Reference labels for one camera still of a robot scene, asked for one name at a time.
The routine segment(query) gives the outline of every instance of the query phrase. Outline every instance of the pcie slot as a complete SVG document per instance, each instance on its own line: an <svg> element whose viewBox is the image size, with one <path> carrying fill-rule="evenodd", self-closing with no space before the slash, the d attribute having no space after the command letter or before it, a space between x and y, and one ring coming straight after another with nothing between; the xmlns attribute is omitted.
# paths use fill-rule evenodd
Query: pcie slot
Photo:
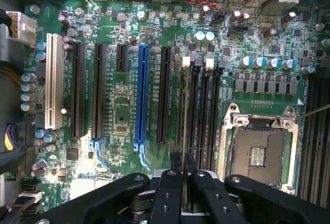
<svg viewBox="0 0 330 224"><path fill-rule="evenodd" d="M146 111L148 100L149 46L140 45L138 91L136 101L135 145L145 143Z"/></svg>
<svg viewBox="0 0 330 224"><path fill-rule="evenodd" d="M82 42L73 43L71 81L71 136L78 139L84 135L85 98L85 46Z"/></svg>
<svg viewBox="0 0 330 224"><path fill-rule="evenodd" d="M179 100L178 100L178 112L177 112L177 128L176 128L176 152L182 152L182 134L183 134L183 124L184 124L184 109L185 109L185 94L184 94L184 86L185 86L185 75L184 70L181 70L179 77Z"/></svg>
<svg viewBox="0 0 330 224"><path fill-rule="evenodd" d="M45 128L62 127L64 51L62 37L47 33L45 79Z"/></svg>
<svg viewBox="0 0 330 224"><path fill-rule="evenodd" d="M171 47L161 48L160 79L159 79L159 101L157 118L157 142L166 142L167 120L169 113L169 92L171 76Z"/></svg>
<svg viewBox="0 0 330 224"><path fill-rule="evenodd" d="M107 46L95 43L94 48L92 139L99 140L104 137Z"/></svg>
<svg viewBox="0 0 330 224"><path fill-rule="evenodd" d="M116 72L126 73L127 71L127 53L126 45L117 45L116 54Z"/></svg>
<svg viewBox="0 0 330 224"><path fill-rule="evenodd" d="M196 119L197 119L196 109L197 109L197 98L198 98L199 74L200 74L200 68L193 67L192 73L191 73L187 153L193 153L193 149L194 149L194 137L195 137L195 128L196 128Z"/></svg>
<svg viewBox="0 0 330 224"><path fill-rule="evenodd" d="M219 90L220 90L220 77L222 70L216 68L213 70L212 77L212 97L210 107L210 121L208 130L208 150L207 150L207 170L213 170L213 161L215 156L215 144L217 136L218 125L218 104L219 104Z"/></svg>
<svg viewBox="0 0 330 224"><path fill-rule="evenodd" d="M200 117L197 132L197 155L196 163L199 169L203 168L203 154L204 144L206 138L206 125L207 125L207 100L208 100L208 85L209 73L205 69L202 71L202 84L201 84L201 102L200 102Z"/></svg>

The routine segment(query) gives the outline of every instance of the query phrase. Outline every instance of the green circuit board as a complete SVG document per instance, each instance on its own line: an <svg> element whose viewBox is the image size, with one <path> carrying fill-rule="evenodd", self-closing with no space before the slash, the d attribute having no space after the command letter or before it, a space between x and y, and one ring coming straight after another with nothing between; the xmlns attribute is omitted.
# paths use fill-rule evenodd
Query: green circuit board
<svg viewBox="0 0 330 224"><path fill-rule="evenodd" d="M32 14L31 5L38 5L39 14ZM84 17L76 17L76 8L84 10ZM259 8L246 8L240 5L223 4L225 20L219 26L210 26L211 14L201 21L199 18L200 7L185 4L150 4L129 3L113 1L87 1L87 0L28 0L25 6L25 14L38 22L38 41L45 41L47 33L63 33L58 15L66 13L74 23L77 36L76 40L82 41L86 46L86 81L85 81L85 136L79 140L71 138L70 117L64 116L63 127L56 130L57 140L54 143L56 150L52 153L44 147L37 150L37 160L44 159L47 162L46 172L43 176L43 202L44 210L53 208L78 195L99 187L104 183L130 173L143 173L148 176L157 169L170 167L170 151L175 151L177 139L178 116L178 92L180 69L175 69L171 63L170 98L168 114L167 142L156 142L157 111L159 97L160 52L162 46L180 47L180 60L191 53L191 44L194 50L203 57L206 54L214 55L215 63L218 60L226 61L226 68L220 83L220 95L217 117L217 143L219 146L219 132L221 120L230 103L235 102L241 113L281 115L287 106L295 108L299 115L304 112L307 95L308 78L301 73L301 61L303 57L316 58L317 50L321 49L321 33L315 31L316 15L308 6L299 6L296 9L295 22L281 25L281 17L262 15ZM244 23L249 27L249 32L243 36L228 36L230 26L229 14L234 10L242 10L251 15ZM111 17L111 12L124 14L124 20L118 21ZM137 12L144 11L146 19L137 19ZM265 30L260 29L260 23L271 23L278 29L278 35L272 38L261 38ZM195 43L194 35L197 31L212 31L216 37L212 41L214 51L209 51L209 44ZM137 45L130 45L130 36L139 37ZM107 45L107 69L106 69L106 110L105 110L105 136L107 142L103 145L102 158L107 164L107 170L100 167L94 159L88 158L90 152L89 141L91 126L91 109L93 97L93 54L94 44L105 43ZM127 73L116 72L116 46L126 44L128 46L128 70ZM140 163L139 154L133 151L136 113L136 88L138 69L138 45L150 46L150 70L148 82L147 122L146 122L146 158L150 171ZM36 70L36 53L33 48L26 49L25 69L27 72ZM264 57L266 60L279 58L281 61L294 60L294 67L283 70L281 67L267 69L262 66L258 69L248 66L242 68L240 59L245 56L251 58ZM71 87L71 54L67 53L64 61L64 103L70 105ZM261 74L262 77L270 75L270 81L286 81L289 75L296 84L296 93L247 93L233 91L235 73L239 79L245 78L245 73L250 77ZM38 86L40 104L43 105L43 86ZM44 106L37 113L43 112ZM127 134L117 134L116 126L127 127ZM299 133L303 132L303 124L300 124ZM290 146L286 146L286 155L290 152ZM78 157L68 160L67 148L78 148ZM296 162L300 161L301 140L299 140ZM284 156L283 165L288 164L288 157ZM217 171L217 153L214 157L213 170ZM64 181L58 180L58 170L65 168L67 176Z"/></svg>

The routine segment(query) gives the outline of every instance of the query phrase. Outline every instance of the motherboard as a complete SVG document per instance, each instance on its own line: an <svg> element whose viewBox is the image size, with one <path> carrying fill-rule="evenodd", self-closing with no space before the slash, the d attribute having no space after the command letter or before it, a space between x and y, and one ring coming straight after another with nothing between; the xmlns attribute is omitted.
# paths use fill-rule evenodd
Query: motherboard
<svg viewBox="0 0 330 224"><path fill-rule="evenodd" d="M323 55L322 14L27 0L37 22L25 71L44 211L130 173L192 153L221 180L242 174L295 194L308 76Z"/></svg>

